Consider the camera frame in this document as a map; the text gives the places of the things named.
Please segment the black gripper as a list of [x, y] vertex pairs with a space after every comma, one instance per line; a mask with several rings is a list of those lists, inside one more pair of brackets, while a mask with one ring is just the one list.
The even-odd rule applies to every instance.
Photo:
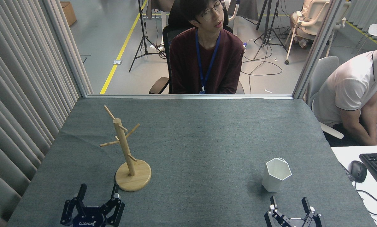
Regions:
[[278, 204], [274, 196], [270, 197], [270, 208], [264, 214], [265, 222], [268, 227], [277, 227], [276, 222], [281, 227], [310, 227], [312, 220], [316, 227], [324, 227], [324, 218], [321, 213], [316, 213], [315, 208], [309, 205], [306, 197], [302, 198], [302, 205], [306, 216], [301, 218], [287, 218], [278, 211]]
[[[61, 216], [61, 224], [64, 226], [73, 225], [73, 227], [105, 227], [110, 225], [119, 226], [125, 203], [119, 195], [118, 184], [113, 185], [111, 198], [102, 208], [86, 207], [83, 199], [87, 190], [86, 184], [81, 184], [76, 197], [66, 200]], [[74, 208], [78, 214], [73, 217]]]

